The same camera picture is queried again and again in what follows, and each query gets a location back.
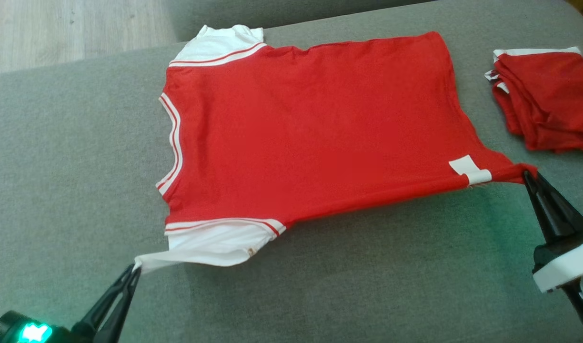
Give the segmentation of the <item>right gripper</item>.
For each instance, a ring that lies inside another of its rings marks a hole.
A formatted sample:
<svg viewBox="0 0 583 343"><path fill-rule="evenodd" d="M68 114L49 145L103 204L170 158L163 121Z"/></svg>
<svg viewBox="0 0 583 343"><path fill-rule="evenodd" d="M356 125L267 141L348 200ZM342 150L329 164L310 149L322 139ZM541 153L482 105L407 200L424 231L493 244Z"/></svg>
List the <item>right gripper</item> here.
<svg viewBox="0 0 583 343"><path fill-rule="evenodd" d="M533 254L536 267L533 280L545 293L583 277L583 242L566 240L573 248L560 255L555 254L552 244L557 239L583 233L583 215L542 174L535 177L524 170L523 180L545 242L551 243L535 248Z"/></svg>

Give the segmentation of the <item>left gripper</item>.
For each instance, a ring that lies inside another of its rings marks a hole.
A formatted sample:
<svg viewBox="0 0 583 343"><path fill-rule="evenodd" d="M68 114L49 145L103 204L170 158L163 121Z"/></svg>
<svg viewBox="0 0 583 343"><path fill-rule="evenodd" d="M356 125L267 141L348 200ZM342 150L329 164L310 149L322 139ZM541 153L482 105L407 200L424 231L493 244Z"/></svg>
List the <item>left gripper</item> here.
<svg viewBox="0 0 583 343"><path fill-rule="evenodd" d="M71 331L8 311L0 317L0 343L91 343L78 334L95 334L95 343L117 343L140 277L135 265L128 265Z"/></svg>

